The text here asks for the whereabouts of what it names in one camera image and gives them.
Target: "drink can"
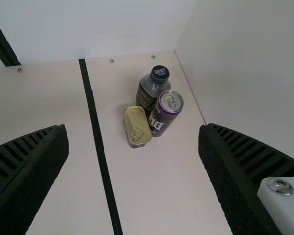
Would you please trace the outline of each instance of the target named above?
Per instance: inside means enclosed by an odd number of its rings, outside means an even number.
[[[160,94],[149,116],[148,123],[153,137],[161,136],[182,111],[182,96],[173,90]]]
[[[142,107],[127,107],[123,112],[123,125],[130,147],[143,147],[151,139],[148,121]]]

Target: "bottle cap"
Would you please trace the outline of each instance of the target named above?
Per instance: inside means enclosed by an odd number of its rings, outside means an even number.
[[[167,80],[169,79],[169,75],[169,70],[166,67],[162,65],[157,65],[153,67],[150,73],[150,78],[154,83],[162,85],[167,82]]]

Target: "plastic bottle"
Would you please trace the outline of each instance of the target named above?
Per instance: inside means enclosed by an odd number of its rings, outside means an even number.
[[[171,89],[169,70],[157,65],[152,68],[151,73],[144,76],[138,86],[136,94],[136,105],[141,106],[148,117],[161,92]]]

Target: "tin lid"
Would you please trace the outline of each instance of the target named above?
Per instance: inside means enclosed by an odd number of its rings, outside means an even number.
[[[165,84],[169,79],[169,76],[169,70],[162,65],[153,67],[150,73],[150,79],[158,85]]]
[[[166,90],[162,92],[159,99],[161,106],[166,111],[171,113],[180,112],[184,105],[182,96],[173,90]]]
[[[141,106],[127,107],[124,110],[123,118],[132,144],[144,144],[151,139],[149,124]]]

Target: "screw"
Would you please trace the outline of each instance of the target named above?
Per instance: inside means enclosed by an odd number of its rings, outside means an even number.
[[[294,188],[292,187],[292,185],[281,178],[269,178],[267,181],[267,185],[272,191],[284,196],[290,196],[294,192]]]

